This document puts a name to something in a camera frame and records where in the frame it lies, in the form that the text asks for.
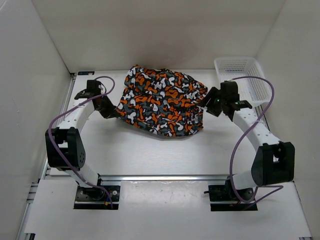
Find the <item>orange camouflage shorts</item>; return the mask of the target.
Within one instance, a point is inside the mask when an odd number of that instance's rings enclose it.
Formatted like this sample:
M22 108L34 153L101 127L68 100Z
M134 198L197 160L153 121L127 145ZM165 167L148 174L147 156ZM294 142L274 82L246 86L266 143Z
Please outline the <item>orange camouflage shorts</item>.
M208 88L192 76L134 65L124 85L116 111L127 124L164 137L186 137L203 129L199 103Z

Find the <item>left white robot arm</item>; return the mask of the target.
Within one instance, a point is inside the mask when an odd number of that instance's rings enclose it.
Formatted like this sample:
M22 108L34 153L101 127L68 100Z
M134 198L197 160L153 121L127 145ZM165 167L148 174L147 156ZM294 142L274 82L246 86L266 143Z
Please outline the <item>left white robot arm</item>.
M119 116L116 106L108 97L111 92L100 81L100 77L89 79L86 88L74 97L73 107L55 117L45 132L49 166L70 175L84 193L95 201L105 199L111 202L112 198L101 185L100 175L86 163L81 131L94 112L104 119Z

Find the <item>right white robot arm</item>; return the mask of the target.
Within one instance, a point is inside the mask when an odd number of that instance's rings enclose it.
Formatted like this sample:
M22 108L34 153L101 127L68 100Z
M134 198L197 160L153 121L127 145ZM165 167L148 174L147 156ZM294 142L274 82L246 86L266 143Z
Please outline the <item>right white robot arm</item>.
M253 104L240 99L237 78L220 83L220 88L212 87L199 106L218 117L224 113L243 132L230 158L229 176L225 181L224 193L230 200L250 203L258 188L275 187L291 182L295 171L295 147L291 142L283 142L274 136L261 122L262 115L256 116ZM255 150L255 158L249 170L233 173L236 150L247 138Z

